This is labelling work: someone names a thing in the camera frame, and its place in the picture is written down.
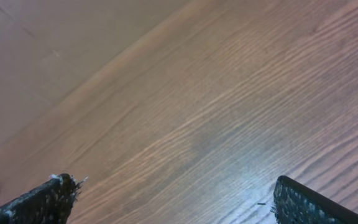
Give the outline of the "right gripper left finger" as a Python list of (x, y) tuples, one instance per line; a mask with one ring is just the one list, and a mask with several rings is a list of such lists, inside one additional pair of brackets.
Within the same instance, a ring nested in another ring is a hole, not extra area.
[(66, 224), (86, 179), (52, 174), (49, 180), (0, 206), (0, 224)]

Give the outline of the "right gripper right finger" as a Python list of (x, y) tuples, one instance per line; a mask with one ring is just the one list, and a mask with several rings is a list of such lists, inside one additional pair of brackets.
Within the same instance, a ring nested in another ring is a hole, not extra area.
[(358, 224), (358, 214), (285, 176), (278, 177), (273, 207), (279, 224)]

